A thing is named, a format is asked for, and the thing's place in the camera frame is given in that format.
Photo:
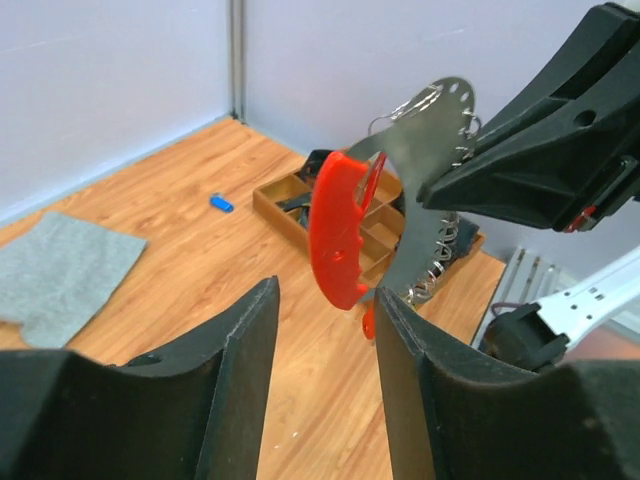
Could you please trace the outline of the red key tag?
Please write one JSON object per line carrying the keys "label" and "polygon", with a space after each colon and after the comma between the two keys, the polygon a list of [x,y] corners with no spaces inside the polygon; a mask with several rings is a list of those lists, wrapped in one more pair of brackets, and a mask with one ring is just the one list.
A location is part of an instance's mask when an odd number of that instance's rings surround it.
{"label": "red key tag", "polygon": [[366,302],[364,307],[365,311],[361,320],[362,331],[367,340],[374,340],[376,336],[376,326],[373,302]]}

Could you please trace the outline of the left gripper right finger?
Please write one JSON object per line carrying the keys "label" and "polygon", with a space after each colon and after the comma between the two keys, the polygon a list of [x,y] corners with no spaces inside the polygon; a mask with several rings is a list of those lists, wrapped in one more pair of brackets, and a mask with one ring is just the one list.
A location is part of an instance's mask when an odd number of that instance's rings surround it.
{"label": "left gripper right finger", "polygon": [[459,341],[389,289],[374,312],[395,478],[638,477],[637,361],[537,374]]}

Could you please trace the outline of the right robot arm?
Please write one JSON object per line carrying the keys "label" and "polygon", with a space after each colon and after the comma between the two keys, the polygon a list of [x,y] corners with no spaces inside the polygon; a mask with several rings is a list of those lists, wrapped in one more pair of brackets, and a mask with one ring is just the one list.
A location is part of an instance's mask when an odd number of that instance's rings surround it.
{"label": "right robot arm", "polygon": [[[478,132],[462,165],[425,182],[429,210],[586,232],[639,196],[639,15],[588,10],[535,78]],[[632,250],[584,281],[497,316],[482,350],[540,372],[639,294]]]}

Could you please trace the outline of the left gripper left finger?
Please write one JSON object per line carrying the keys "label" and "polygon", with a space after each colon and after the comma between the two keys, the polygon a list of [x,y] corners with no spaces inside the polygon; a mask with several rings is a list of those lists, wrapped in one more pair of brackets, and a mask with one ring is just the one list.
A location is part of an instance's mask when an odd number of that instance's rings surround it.
{"label": "left gripper left finger", "polygon": [[72,350],[1,354],[5,479],[253,479],[279,317],[268,277],[122,365]]}

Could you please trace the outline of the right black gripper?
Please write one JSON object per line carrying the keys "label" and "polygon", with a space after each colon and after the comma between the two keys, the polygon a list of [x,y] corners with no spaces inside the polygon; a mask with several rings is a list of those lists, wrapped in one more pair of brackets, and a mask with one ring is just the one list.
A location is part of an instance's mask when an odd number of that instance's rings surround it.
{"label": "right black gripper", "polygon": [[639,192],[639,15],[588,10],[481,132],[474,156],[424,184],[426,209],[590,230]]}

